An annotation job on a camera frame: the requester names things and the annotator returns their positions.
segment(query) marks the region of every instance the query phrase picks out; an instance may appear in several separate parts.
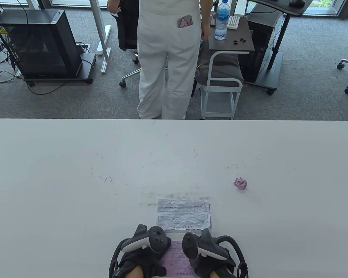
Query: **white jeans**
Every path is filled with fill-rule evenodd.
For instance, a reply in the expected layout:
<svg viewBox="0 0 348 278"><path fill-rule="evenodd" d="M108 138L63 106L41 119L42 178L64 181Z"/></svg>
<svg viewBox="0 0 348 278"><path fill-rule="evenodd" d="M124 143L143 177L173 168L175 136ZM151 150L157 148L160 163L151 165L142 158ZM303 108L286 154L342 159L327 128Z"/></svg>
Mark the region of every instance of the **white jeans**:
<svg viewBox="0 0 348 278"><path fill-rule="evenodd" d="M178 28L191 15L193 25ZM201 37L199 10L182 15L139 13L138 55L141 63L138 114L141 119L182 119L191 98ZM169 79L165 86L165 64Z"/></svg>

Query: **paper sheet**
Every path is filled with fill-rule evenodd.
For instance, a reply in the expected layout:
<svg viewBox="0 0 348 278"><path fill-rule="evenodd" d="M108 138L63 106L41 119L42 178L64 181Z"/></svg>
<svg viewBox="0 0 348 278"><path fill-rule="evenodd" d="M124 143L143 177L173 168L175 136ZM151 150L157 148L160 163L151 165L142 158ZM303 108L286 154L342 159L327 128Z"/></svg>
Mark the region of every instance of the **paper sheet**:
<svg viewBox="0 0 348 278"><path fill-rule="evenodd" d="M182 242L171 241L171 246L161 258L162 266L166 268L166 277L195 278L193 268L183 253Z"/></svg>
<svg viewBox="0 0 348 278"><path fill-rule="evenodd" d="M159 199L157 225L164 230L202 230L210 228L207 201Z"/></svg>

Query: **table surface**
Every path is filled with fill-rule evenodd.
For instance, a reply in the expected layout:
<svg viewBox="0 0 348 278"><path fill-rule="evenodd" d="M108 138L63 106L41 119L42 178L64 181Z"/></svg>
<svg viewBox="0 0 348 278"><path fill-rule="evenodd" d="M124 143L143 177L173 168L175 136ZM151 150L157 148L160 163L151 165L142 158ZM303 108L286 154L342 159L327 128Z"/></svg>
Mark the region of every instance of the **table surface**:
<svg viewBox="0 0 348 278"><path fill-rule="evenodd" d="M158 198L208 199L250 277L348 277L348 122L0 119L0 278L107 277Z"/></svg>
<svg viewBox="0 0 348 278"><path fill-rule="evenodd" d="M211 35L209 36L209 49L217 51L237 51L247 52L254 51L254 44L251 38L251 31L247 23L246 17L240 17L237 30L227 29L227 36L224 40L218 41L214 38L215 28L211 28ZM238 44L234 45L233 41L237 40Z"/></svg>
<svg viewBox="0 0 348 278"><path fill-rule="evenodd" d="M313 2L313 0L305 0L305 5L303 8L294 8L290 7L290 0L252 0L255 3L263 4L271 8L275 8L284 13L293 15L293 16L301 16L309 7L309 5Z"/></svg>

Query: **mouse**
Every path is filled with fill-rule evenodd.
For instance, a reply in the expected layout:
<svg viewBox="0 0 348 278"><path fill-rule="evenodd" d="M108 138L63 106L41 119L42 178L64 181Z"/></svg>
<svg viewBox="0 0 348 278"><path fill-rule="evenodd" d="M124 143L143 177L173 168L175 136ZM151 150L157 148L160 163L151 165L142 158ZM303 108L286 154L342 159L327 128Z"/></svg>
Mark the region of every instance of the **mouse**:
<svg viewBox="0 0 348 278"><path fill-rule="evenodd" d="M305 5L304 0L290 0L289 6L294 8L303 8Z"/></svg>

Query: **water bottle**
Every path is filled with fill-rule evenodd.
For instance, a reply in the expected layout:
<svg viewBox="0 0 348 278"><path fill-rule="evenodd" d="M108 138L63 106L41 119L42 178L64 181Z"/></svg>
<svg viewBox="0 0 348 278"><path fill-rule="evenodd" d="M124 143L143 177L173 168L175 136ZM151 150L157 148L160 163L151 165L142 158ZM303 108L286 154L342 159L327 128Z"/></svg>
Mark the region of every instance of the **water bottle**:
<svg viewBox="0 0 348 278"><path fill-rule="evenodd" d="M227 2L228 0L222 0L222 4L218 6L217 10L217 25L214 36L219 41L224 40L227 36L227 24L231 12L231 8Z"/></svg>

